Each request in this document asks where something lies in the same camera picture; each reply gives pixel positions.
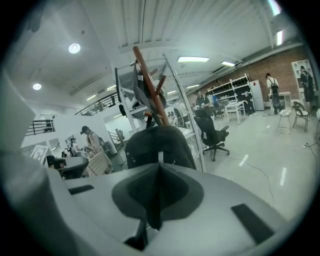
stool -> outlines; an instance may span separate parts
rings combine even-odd
[[[291,134],[291,123],[290,123],[291,108],[290,109],[282,109],[280,111],[279,115],[280,115],[280,120],[279,120],[279,124],[278,124],[276,131],[278,133],[282,134],[282,132],[279,131],[279,128],[286,128],[286,129],[289,129],[289,135],[290,135]],[[285,127],[285,126],[280,126],[281,118],[288,118],[289,128]]]

fluorescent light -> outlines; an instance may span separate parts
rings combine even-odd
[[[282,44],[282,30],[276,33],[276,45],[279,46]]]
[[[236,65],[236,64],[228,62],[228,61],[222,61],[221,64],[226,65],[226,66],[230,66],[230,67],[234,67]]]
[[[91,100],[92,98],[96,97],[97,95],[92,95],[91,97],[87,98],[86,100]]]
[[[68,50],[69,50],[69,53],[71,54],[77,54],[79,51],[80,51],[81,47],[78,43],[72,43],[70,44]]]
[[[273,16],[276,16],[279,13],[281,13],[281,8],[280,8],[280,6],[278,5],[278,3],[275,0],[268,0],[268,2],[270,4],[270,6],[271,6],[271,9],[272,9],[272,12],[273,12]]]
[[[116,85],[110,86],[110,87],[108,87],[108,88],[105,89],[105,90],[106,90],[106,91],[111,91],[111,90],[113,90],[114,88],[116,88]]]
[[[33,89],[35,89],[35,90],[40,90],[40,89],[41,89],[41,84],[40,84],[40,83],[35,83],[35,84],[33,85]]]
[[[196,85],[191,85],[191,86],[188,86],[187,87],[187,89],[189,89],[189,88],[193,88],[193,87],[197,87],[197,86],[199,86],[200,84],[196,84]]]
[[[207,62],[209,58],[205,57],[180,57],[178,62]]]

